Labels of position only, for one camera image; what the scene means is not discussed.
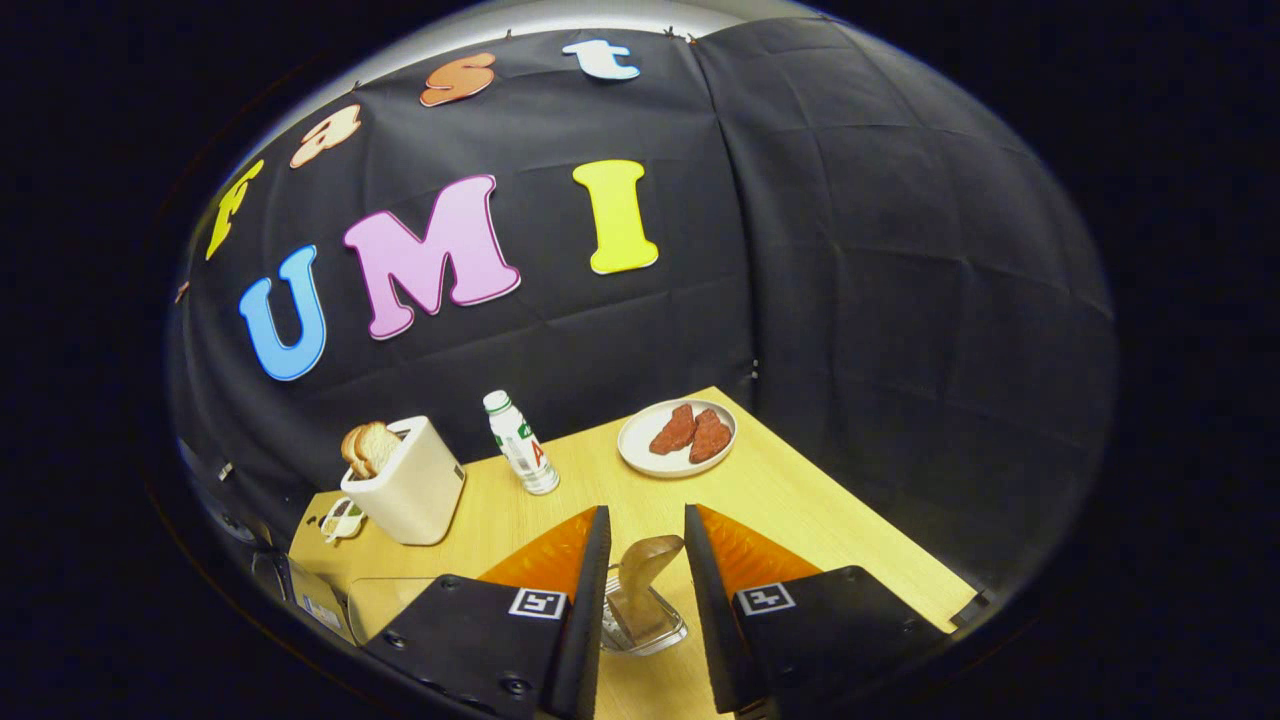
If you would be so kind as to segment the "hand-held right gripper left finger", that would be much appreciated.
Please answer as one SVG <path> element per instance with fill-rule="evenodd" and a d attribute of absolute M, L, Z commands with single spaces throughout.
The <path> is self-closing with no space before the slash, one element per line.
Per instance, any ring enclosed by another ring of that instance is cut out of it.
<path fill-rule="evenodd" d="M 430 578 L 362 646 L 452 719 L 595 714 L 611 515 L 591 506 L 480 578 Z"/>

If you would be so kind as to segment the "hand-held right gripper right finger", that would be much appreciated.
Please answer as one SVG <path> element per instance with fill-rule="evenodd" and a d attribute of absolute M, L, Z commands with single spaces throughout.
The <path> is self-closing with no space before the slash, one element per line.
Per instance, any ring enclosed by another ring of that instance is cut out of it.
<path fill-rule="evenodd" d="M 870 716 L 872 696 L 946 634 L 864 568 L 822 571 L 732 518 L 685 509 L 716 708 Z"/>

